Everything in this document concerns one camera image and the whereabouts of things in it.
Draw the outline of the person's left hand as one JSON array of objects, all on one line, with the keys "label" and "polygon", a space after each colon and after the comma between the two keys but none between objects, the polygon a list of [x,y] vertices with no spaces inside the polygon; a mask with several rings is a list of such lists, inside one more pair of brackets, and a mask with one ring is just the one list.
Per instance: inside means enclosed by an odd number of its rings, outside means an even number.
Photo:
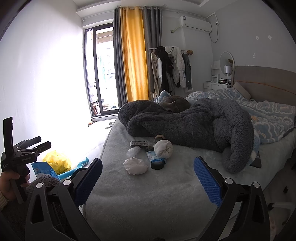
[{"label": "person's left hand", "polygon": [[1,173],[0,189],[1,194],[8,200],[12,201],[16,198],[15,192],[11,185],[11,180],[18,180],[20,175],[12,170]]}]

